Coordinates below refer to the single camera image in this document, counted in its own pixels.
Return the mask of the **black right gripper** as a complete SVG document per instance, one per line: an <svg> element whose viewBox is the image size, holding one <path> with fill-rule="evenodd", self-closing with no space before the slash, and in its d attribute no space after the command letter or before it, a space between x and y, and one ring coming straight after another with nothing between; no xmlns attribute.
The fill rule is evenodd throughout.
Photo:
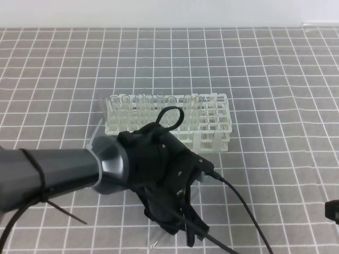
<svg viewBox="0 0 339 254"><path fill-rule="evenodd" d="M339 225L339 200L325 202L325 217Z"/></svg>

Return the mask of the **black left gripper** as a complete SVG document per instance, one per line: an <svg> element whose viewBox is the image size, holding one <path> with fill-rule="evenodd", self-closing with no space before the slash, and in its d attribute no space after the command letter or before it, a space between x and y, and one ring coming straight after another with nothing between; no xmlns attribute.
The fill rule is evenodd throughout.
<svg viewBox="0 0 339 254"><path fill-rule="evenodd" d="M148 124L138 131L119 133L118 141L125 148L129 161L128 183L156 199L191 221L204 233L209 226L191 206L191 185L201 173L213 171L214 165L192 152L164 127L153 129ZM204 236L181 221L162 222L148 212L148 218L170 235L185 231L186 244L193 247L195 237Z"/></svg>

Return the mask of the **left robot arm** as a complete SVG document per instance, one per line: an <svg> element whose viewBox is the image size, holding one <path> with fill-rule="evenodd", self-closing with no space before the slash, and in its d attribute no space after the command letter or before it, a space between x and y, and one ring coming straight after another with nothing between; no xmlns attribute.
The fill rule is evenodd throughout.
<svg viewBox="0 0 339 254"><path fill-rule="evenodd" d="M209 227L191 205L191 185L213 164L154 123L134 132L96 137L88 148L1 151L1 213L91 187L110 195L129 189L144 214L167 233L185 231L186 243Z"/></svg>

